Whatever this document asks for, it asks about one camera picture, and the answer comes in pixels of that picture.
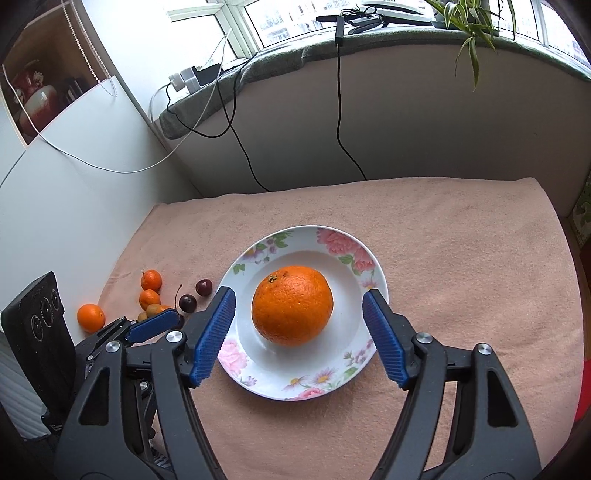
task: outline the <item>blue gripper pad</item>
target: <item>blue gripper pad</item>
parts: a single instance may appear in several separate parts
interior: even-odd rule
[[[179,324],[180,316],[174,309],[166,309],[163,312],[132,325],[125,339],[131,343],[142,343],[175,328]]]
[[[372,294],[373,291],[375,290],[363,295],[363,319],[378,349],[388,378],[395,381],[400,388],[404,388],[410,379],[406,369],[406,352],[386,318],[386,315],[392,312],[382,311]]]
[[[189,383],[194,387],[198,387],[201,380],[208,378],[212,372],[213,364],[236,313],[236,294],[229,288],[218,304],[213,306],[215,310],[195,345],[193,368],[189,374]]]

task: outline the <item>white cable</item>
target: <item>white cable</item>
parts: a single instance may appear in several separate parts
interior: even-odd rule
[[[68,22],[68,25],[70,26],[70,30],[72,31],[72,36],[74,37],[74,40],[76,40],[76,44],[78,45],[78,49],[80,50],[80,52],[82,53],[82,56],[84,57],[84,61],[86,62],[86,65],[88,67],[88,69],[90,70],[90,73],[92,74],[92,76],[95,78],[96,83],[99,84],[102,89],[107,92],[109,95],[111,95],[112,97],[116,97],[117,96],[117,89],[115,89],[115,84],[113,82],[113,79],[111,78],[111,76],[109,75],[109,72],[106,72],[107,77],[109,78],[109,80],[111,81],[111,85],[113,86],[113,91],[114,94],[111,93],[110,91],[108,91],[105,86],[100,82],[99,78],[96,76],[95,71],[93,70],[92,66],[90,65],[90,62],[88,61],[88,57],[86,56],[86,53],[84,52],[84,49],[82,48],[82,45],[80,44],[80,40],[78,40],[78,35],[76,35],[76,31],[74,30],[74,25],[72,25],[72,22],[70,21],[70,15],[68,15],[68,11],[66,9],[66,4],[64,3],[64,0],[61,0],[61,9],[64,11],[64,15],[66,16],[66,20]],[[86,34],[86,30],[83,27],[83,31],[85,33],[85,37],[86,37],[86,41],[89,43],[89,45],[91,44],[90,39],[88,38],[88,35]],[[91,47],[93,52],[96,51],[94,46]]]
[[[230,30],[228,31],[228,33],[226,34],[226,36],[224,37],[224,39],[226,40],[226,41],[224,42],[224,47],[226,46],[226,43],[228,42],[228,37],[229,37],[229,35],[230,35],[230,32],[231,32],[231,31],[232,31],[232,29],[230,29]],[[216,78],[216,80],[215,80],[215,84],[213,85],[213,88],[212,88],[212,93],[211,93],[211,95],[209,96],[209,99],[207,100],[207,103],[205,104],[205,108],[203,109],[203,112],[201,112],[201,115],[199,116],[199,119],[198,119],[198,120],[195,122],[195,125],[194,125],[194,127],[193,127],[193,128],[195,128],[195,127],[196,127],[196,126],[199,124],[199,122],[200,122],[200,121],[201,121],[201,119],[203,118],[203,115],[205,115],[205,112],[207,111],[207,107],[209,106],[209,104],[210,104],[210,103],[211,103],[211,101],[212,101],[213,94],[214,94],[214,93],[215,93],[215,91],[216,91],[216,85],[217,85],[217,83],[218,83],[218,81],[219,81],[219,78],[220,78],[220,76],[221,76],[221,74],[222,74],[222,63],[223,63],[223,57],[224,57],[224,52],[225,52],[225,50],[226,50],[225,48],[224,48],[224,50],[222,50],[222,62],[220,63],[220,68],[219,68],[219,70],[217,71],[217,78]],[[154,165],[150,165],[149,167],[142,168],[142,169],[140,169],[140,170],[133,170],[133,171],[119,171],[119,170],[111,170],[111,169],[109,169],[109,168],[99,167],[98,165],[93,165],[92,163],[89,163],[89,162],[87,162],[86,160],[82,160],[80,157],[76,157],[75,155],[73,155],[73,154],[71,154],[71,153],[68,153],[68,152],[66,152],[66,151],[62,150],[61,148],[59,148],[59,147],[56,147],[56,146],[55,146],[53,143],[51,143],[51,142],[50,142],[48,139],[46,139],[46,138],[45,138],[45,137],[44,137],[44,136],[41,134],[41,132],[40,132],[40,131],[37,129],[37,127],[35,126],[35,124],[33,123],[33,121],[31,120],[31,117],[29,116],[28,112],[25,110],[25,107],[24,107],[24,105],[22,104],[20,97],[17,95],[17,91],[16,91],[16,90],[14,89],[14,87],[12,86],[12,83],[10,83],[10,80],[8,80],[8,75],[7,75],[7,73],[6,73],[6,67],[4,66],[4,64],[2,64],[2,71],[4,72],[4,77],[6,78],[6,81],[7,81],[7,84],[8,84],[8,86],[11,88],[12,92],[14,93],[14,95],[16,96],[16,98],[17,98],[17,100],[18,100],[18,103],[19,103],[19,105],[20,105],[20,106],[21,106],[21,108],[22,108],[22,111],[23,111],[23,112],[25,112],[25,115],[27,116],[27,118],[28,118],[28,119],[29,119],[29,121],[31,122],[31,125],[33,126],[33,128],[34,128],[35,132],[37,132],[37,134],[39,135],[39,137],[41,137],[41,138],[42,138],[42,139],[43,139],[43,140],[44,140],[44,141],[45,141],[45,142],[46,142],[46,143],[47,143],[49,146],[53,147],[53,148],[54,148],[55,150],[57,150],[58,152],[61,152],[61,153],[63,153],[64,155],[68,155],[69,157],[75,158],[76,160],[79,160],[79,161],[81,161],[81,162],[82,162],[84,165],[88,165],[89,167],[93,167],[93,168],[96,168],[96,169],[98,169],[98,170],[109,171],[109,172],[111,172],[111,173],[121,173],[121,174],[140,173],[140,172],[143,172],[143,171],[149,170],[149,169],[151,169],[151,168],[154,168],[154,167],[156,167],[156,166],[160,165],[160,164],[161,164],[161,163],[162,163],[164,160],[166,160],[168,157],[170,157],[170,156],[171,156],[171,155],[172,155],[172,154],[173,154],[173,153],[176,151],[176,149],[177,149],[178,147],[180,147],[180,146],[181,146],[181,144],[182,144],[182,143],[183,143],[183,142],[184,142],[184,141],[187,139],[187,137],[188,137],[188,136],[191,134],[191,132],[189,132],[187,135],[185,135],[185,136],[182,138],[182,140],[181,140],[181,141],[180,141],[180,142],[179,142],[179,143],[176,145],[176,147],[174,147],[174,148],[173,148],[173,150],[172,150],[172,151],[171,151],[171,152],[170,152],[168,155],[166,155],[166,156],[165,156],[165,157],[164,157],[162,160],[160,160],[159,162],[155,163]],[[8,171],[8,173],[6,174],[6,176],[5,176],[5,177],[2,179],[2,181],[0,182],[0,188],[2,187],[2,185],[4,184],[4,182],[6,181],[6,179],[8,178],[8,176],[10,175],[11,171],[12,171],[12,170],[14,169],[14,167],[17,165],[17,163],[19,162],[19,160],[20,160],[21,158],[23,158],[23,156],[24,156],[24,155],[21,155],[21,156],[19,157],[19,159],[18,159],[18,160],[15,162],[15,164],[14,164],[14,165],[11,167],[11,169]]]
[[[169,86],[170,83],[167,83],[166,85],[162,85],[158,90],[156,90],[154,92],[154,94],[152,95],[152,98],[150,99],[150,104],[148,105],[148,116],[150,118],[150,123],[154,124],[154,116],[152,114],[152,106],[154,104],[154,98],[156,97],[156,95],[158,94],[158,92],[162,89],[165,89],[167,86]]]
[[[213,58],[213,56],[216,54],[216,52],[217,52],[218,48],[219,48],[219,47],[220,47],[220,45],[222,44],[222,42],[223,42],[224,40],[226,40],[226,38],[227,38],[227,37],[229,37],[229,36],[230,36],[230,32],[231,32],[231,31],[232,31],[232,29],[230,29],[230,31],[228,32],[228,34],[227,34],[225,37],[222,37],[222,39],[221,39],[219,42],[217,42],[217,45],[216,45],[216,47],[213,49],[213,52],[212,52],[212,54],[209,56],[209,58],[207,59],[207,61],[209,61],[209,60],[211,60],[211,59]],[[154,117],[153,117],[153,115],[152,115],[152,107],[153,107],[153,105],[154,105],[154,98],[156,97],[156,95],[158,95],[158,92],[159,92],[160,90],[163,90],[163,89],[165,89],[165,88],[166,88],[168,85],[170,85],[170,83],[166,83],[165,85],[162,85],[162,86],[161,86],[161,87],[160,87],[158,90],[156,90],[156,91],[154,92],[154,94],[153,94],[153,95],[152,95],[152,97],[150,98],[150,103],[148,104],[148,117],[150,118],[150,122],[151,122],[152,124],[154,123]]]

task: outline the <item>floral plate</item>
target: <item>floral plate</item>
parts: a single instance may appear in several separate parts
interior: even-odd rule
[[[266,340],[251,317],[258,284],[288,265],[321,272],[335,305],[322,333],[299,347]],[[386,278],[371,251],[348,233],[325,226],[281,230],[246,250],[220,285],[236,293],[236,316],[217,358],[236,382],[257,395],[306,400],[327,394],[357,375],[375,353],[361,302],[372,288],[388,301]]]

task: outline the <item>window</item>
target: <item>window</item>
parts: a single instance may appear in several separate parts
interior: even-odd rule
[[[344,8],[356,7],[357,0],[159,0],[173,21],[182,48],[195,59],[196,66],[207,62],[215,45],[232,29],[225,61],[249,57],[265,47],[288,38],[310,34],[334,24],[316,21]],[[433,16],[424,0],[396,0]],[[489,0],[491,10],[499,11],[493,23],[501,34],[512,37],[511,13],[506,0]],[[581,48],[559,15],[546,0],[513,0],[518,40],[535,41],[559,55],[568,55],[590,67]],[[221,51],[210,62],[218,62]]]
[[[186,57],[194,61],[197,67],[207,67],[222,60],[222,49],[219,48],[208,61],[218,42],[225,36],[217,19],[213,15],[194,17],[174,22],[178,41],[174,48],[186,51]],[[232,47],[226,44],[223,53],[224,63],[236,60]]]
[[[316,21],[316,17],[326,15],[327,11],[338,11],[351,5],[354,5],[354,2],[349,0],[316,0],[315,2],[257,0],[246,5],[245,11],[261,44],[268,47],[286,38],[293,38],[308,32],[331,27],[333,24],[323,25]],[[273,29],[263,28],[269,17],[285,18],[286,22],[282,21],[281,24],[273,25],[275,27]]]
[[[569,31],[558,13],[545,2],[542,2],[541,9],[546,24],[548,45],[589,66],[589,61],[585,57],[583,50],[581,50],[573,34]]]
[[[490,5],[491,12],[499,15],[498,17],[492,16],[493,25],[513,32],[513,22],[507,2],[501,0],[501,13],[499,13],[499,2],[497,0],[490,0]],[[513,8],[517,19],[517,33],[538,40],[538,28],[531,0],[513,0]]]

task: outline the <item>shelf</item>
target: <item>shelf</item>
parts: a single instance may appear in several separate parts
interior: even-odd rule
[[[66,4],[66,9],[93,70],[99,80],[104,80],[105,75],[86,43],[69,2]],[[96,85],[96,80],[90,73],[76,40],[72,36],[60,4],[34,18],[25,27],[4,61],[8,78],[13,81],[25,65],[34,60],[38,60],[35,69],[43,74],[43,85],[52,85],[58,91],[61,109],[67,106],[67,102],[64,100],[67,89],[64,82],[66,78],[82,78],[88,87]],[[26,136],[18,125],[21,107],[14,102],[14,94],[4,75],[0,76],[0,86],[15,127],[25,144],[29,144],[32,138]]]

